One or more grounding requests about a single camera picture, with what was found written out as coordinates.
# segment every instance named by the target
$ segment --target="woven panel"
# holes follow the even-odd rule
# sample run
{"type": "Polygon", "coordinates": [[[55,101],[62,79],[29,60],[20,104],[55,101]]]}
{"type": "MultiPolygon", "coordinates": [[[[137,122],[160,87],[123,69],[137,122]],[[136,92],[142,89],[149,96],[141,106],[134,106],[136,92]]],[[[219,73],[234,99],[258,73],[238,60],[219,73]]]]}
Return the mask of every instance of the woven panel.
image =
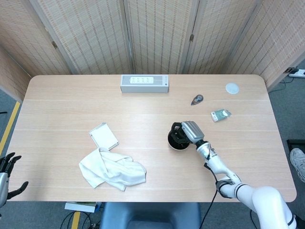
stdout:
{"type": "Polygon", "coordinates": [[[0,1],[0,45],[32,76],[69,74],[19,0],[0,1]]]}
{"type": "Polygon", "coordinates": [[[220,73],[224,59],[253,11],[255,0],[208,0],[196,17],[189,74],[220,73]]]}
{"type": "Polygon", "coordinates": [[[0,88],[21,102],[30,79],[25,71],[0,47],[0,88]]]}
{"type": "Polygon", "coordinates": [[[39,0],[79,74],[131,73],[119,0],[39,0]]]}
{"type": "Polygon", "coordinates": [[[127,0],[137,74],[178,74],[193,1],[127,0]]]}
{"type": "Polygon", "coordinates": [[[267,87],[305,51],[305,1],[264,0],[228,63],[227,73],[257,74],[267,87]]]}

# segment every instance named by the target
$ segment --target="yellow tape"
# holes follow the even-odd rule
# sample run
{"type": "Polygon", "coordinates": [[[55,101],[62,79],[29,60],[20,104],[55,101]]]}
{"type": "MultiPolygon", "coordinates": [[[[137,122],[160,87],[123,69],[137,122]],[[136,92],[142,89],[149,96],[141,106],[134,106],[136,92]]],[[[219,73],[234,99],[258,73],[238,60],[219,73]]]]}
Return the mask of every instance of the yellow tape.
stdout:
{"type": "Polygon", "coordinates": [[[78,222],[80,221],[80,215],[81,215],[81,213],[79,211],[74,213],[71,229],[77,229],[78,228],[78,222]]]}
{"type": "Polygon", "coordinates": [[[6,143],[6,140],[8,139],[8,136],[9,136],[9,133],[10,133],[10,129],[13,126],[13,122],[14,122],[14,120],[16,118],[19,106],[20,106],[20,103],[16,102],[15,107],[14,107],[14,109],[13,109],[11,115],[10,115],[9,122],[8,122],[6,128],[5,128],[4,133],[3,133],[3,136],[2,136],[2,139],[1,139],[1,142],[0,142],[0,156],[2,154],[2,151],[3,151],[4,145],[6,143]]]}

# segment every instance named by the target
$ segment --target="white cloth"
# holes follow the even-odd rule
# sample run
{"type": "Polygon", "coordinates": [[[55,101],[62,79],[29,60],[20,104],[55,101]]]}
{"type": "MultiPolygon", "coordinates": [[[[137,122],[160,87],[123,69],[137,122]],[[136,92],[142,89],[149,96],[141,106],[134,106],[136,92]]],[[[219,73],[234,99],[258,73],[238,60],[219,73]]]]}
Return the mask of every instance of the white cloth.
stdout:
{"type": "Polygon", "coordinates": [[[108,184],[125,191],[126,186],[146,182],[146,169],[130,156],[112,153],[99,148],[87,155],[80,163],[82,175],[96,188],[99,184],[108,184]]]}

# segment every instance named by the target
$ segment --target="shoe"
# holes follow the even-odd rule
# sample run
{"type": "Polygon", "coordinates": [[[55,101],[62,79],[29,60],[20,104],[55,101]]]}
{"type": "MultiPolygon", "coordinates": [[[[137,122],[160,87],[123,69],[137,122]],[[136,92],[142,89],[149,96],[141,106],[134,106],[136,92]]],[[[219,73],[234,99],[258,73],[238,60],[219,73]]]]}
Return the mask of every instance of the shoe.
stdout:
{"type": "Polygon", "coordinates": [[[299,148],[294,148],[290,152],[291,164],[295,167],[299,178],[305,183],[305,154],[299,148]]]}

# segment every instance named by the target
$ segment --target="floor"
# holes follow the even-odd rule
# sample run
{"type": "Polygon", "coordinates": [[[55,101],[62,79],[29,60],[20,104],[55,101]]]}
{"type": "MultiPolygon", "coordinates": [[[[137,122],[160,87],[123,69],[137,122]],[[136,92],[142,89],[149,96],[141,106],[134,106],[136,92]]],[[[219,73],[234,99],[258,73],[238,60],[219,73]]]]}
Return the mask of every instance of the floor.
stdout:
{"type": "MultiPolygon", "coordinates": [[[[305,62],[300,64],[299,68],[305,68],[305,62]]],[[[284,80],[289,82],[291,78],[286,77],[284,80]]],[[[279,83],[274,90],[284,87],[284,90],[271,92],[269,96],[288,158],[289,151],[286,140],[305,139],[305,79],[294,78],[291,83],[279,83]]],[[[0,104],[2,110],[10,113],[13,110],[15,101],[0,91],[0,104]]],[[[0,114],[0,137],[4,132],[9,116],[0,114]]],[[[297,190],[297,197],[295,201],[288,203],[288,205],[294,214],[305,219],[305,183],[298,178],[292,166],[291,172],[297,190]]],[[[209,203],[201,205],[202,215],[208,206],[209,203]]],[[[59,229],[62,220],[70,211],[64,210],[63,202],[8,202],[0,209],[0,213],[2,214],[0,228],[19,229],[22,226],[23,229],[42,227],[59,229]]],[[[101,212],[92,214],[92,222],[98,222],[100,215],[101,212]]],[[[84,219],[85,216],[81,215],[79,228],[81,228],[84,219]]],[[[67,228],[67,223],[68,218],[62,228],[67,228]]],[[[87,229],[88,227],[89,223],[87,221],[84,228],[87,229]]],[[[249,209],[243,204],[214,203],[203,228],[254,229],[254,226],[250,220],[249,209]]]]}

